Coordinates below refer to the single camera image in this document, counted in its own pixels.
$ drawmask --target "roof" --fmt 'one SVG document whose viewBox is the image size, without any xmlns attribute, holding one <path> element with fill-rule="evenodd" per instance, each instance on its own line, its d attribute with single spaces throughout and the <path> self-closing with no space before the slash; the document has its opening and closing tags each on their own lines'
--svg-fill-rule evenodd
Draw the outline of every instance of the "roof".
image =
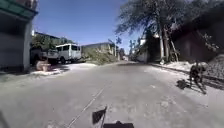
<svg viewBox="0 0 224 128">
<path fill-rule="evenodd" d="M 13 0 L 0 0 L 0 10 L 14 16 L 18 16 L 22 20 L 32 20 L 38 12 L 26 6 L 23 6 Z"/>
<path fill-rule="evenodd" d="M 56 37 L 56 36 L 52 36 L 52 35 L 49 35 L 49 34 L 45 34 L 45 33 L 41 33 L 41 32 L 35 32 L 35 34 L 37 34 L 37 35 L 44 35 L 44 36 L 49 36 L 50 38 L 60 39 L 59 37 Z"/>
<path fill-rule="evenodd" d="M 224 2 L 195 18 L 191 22 L 182 25 L 171 34 L 172 39 L 175 41 L 192 31 L 208 28 L 212 24 L 221 21 L 224 18 L 223 15 Z"/>
</svg>

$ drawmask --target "blue sky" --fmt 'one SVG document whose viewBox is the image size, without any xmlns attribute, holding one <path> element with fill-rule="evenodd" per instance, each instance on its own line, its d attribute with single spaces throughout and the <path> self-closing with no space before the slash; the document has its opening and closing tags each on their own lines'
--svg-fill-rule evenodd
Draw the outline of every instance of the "blue sky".
<svg viewBox="0 0 224 128">
<path fill-rule="evenodd" d="M 119 7 L 127 0 L 39 0 L 34 30 L 66 37 L 80 45 L 115 40 Z M 129 40 L 138 33 L 121 36 L 120 47 L 128 51 Z"/>
</svg>

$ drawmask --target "window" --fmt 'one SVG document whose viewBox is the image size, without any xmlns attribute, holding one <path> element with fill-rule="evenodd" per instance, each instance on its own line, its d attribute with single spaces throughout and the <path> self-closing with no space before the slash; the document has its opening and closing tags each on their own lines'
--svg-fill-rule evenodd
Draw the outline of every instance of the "window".
<svg viewBox="0 0 224 128">
<path fill-rule="evenodd" d="M 69 45 L 63 47 L 63 51 L 69 50 Z"/>
<path fill-rule="evenodd" d="M 78 47 L 77 47 L 77 46 L 73 46 L 73 45 L 72 45 L 72 50 L 77 51 L 77 50 L 78 50 Z"/>
<path fill-rule="evenodd" d="M 58 51 L 61 51 L 61 47 L 57 47 Z"/>
</svg>

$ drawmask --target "parked vehicle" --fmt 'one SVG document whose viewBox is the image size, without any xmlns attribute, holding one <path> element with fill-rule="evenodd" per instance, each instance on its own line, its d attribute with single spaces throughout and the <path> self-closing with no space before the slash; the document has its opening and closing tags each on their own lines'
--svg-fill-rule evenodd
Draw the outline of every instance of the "parked vehicle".
<svg viewBox="0 0 224 128">
<path fill-rule="evenodd" d="M 72 63 L 81 59 L 81 47 L 76 44 L 64 44 L 56 46 L 59 52 L 59 59 L 62 64 L 66 61 L 71 61 Z"/>
</svg>

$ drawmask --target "road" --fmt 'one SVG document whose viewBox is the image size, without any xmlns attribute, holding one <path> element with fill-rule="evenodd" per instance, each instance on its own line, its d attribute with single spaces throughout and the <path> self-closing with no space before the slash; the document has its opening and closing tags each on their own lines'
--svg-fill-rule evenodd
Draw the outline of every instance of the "road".
<svg viewBox="0 0 224 128">
<path fill-rule="evenodd" d="M 1 91 L 0 128 L 96 127 L 92 112 L 105 106 L 105 123 L 121 121 L 135 128 L 223 128 L 224 116 L 218 115 L 224 113 L 223 106 L 208 108 L 203 97 L 210 97 L 181 91 L 175 86 L 180 78 L 149 65 L 120 62 L 34 80 Z"/>
</svg>

